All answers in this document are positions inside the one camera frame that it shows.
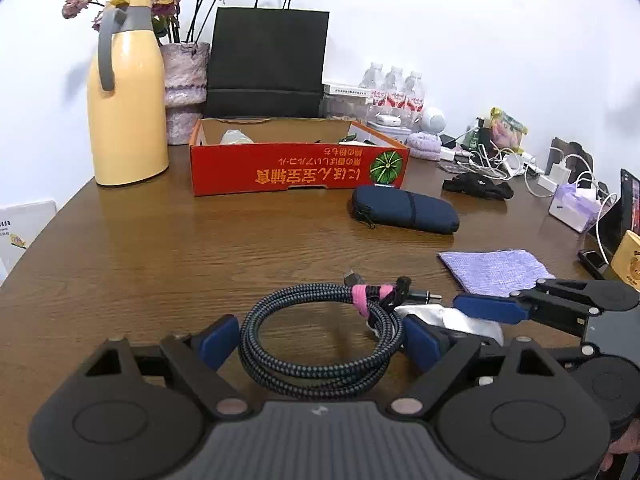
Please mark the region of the person's right hand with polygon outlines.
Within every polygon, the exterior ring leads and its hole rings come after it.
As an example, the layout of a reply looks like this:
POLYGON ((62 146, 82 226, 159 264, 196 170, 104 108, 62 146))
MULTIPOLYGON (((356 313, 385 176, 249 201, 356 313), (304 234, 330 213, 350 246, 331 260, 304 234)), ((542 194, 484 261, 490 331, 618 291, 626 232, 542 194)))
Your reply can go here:
POLYGON ((640 420, 634 419, 628 429, 616 441, 612 442, 605 453, 600 471, 608 471, 616 455, 638 453, 640 451, 640 420))

